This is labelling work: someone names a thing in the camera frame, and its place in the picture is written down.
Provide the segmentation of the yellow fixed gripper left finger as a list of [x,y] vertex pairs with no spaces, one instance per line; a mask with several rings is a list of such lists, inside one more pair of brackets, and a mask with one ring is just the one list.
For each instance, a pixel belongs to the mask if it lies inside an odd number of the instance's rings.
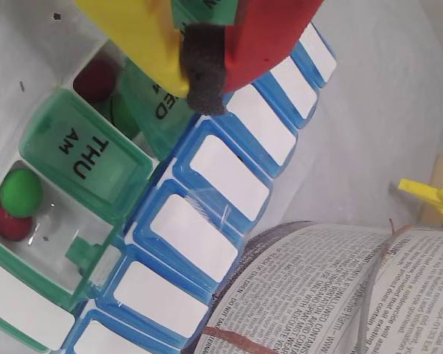
[[189,82],[180,61],[182,33],[174,27],[170,1],[75,4],[156,84],[173,96],[187,96]]

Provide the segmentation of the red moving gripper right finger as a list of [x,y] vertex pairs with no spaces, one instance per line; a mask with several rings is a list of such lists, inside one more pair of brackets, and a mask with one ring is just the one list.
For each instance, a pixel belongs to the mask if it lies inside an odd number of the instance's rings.
[[321,4],[238,1],[233,24],[186,24],[180,56],[189,82],[187,104],[200,114],[225,114],[224,95],[284,60]]

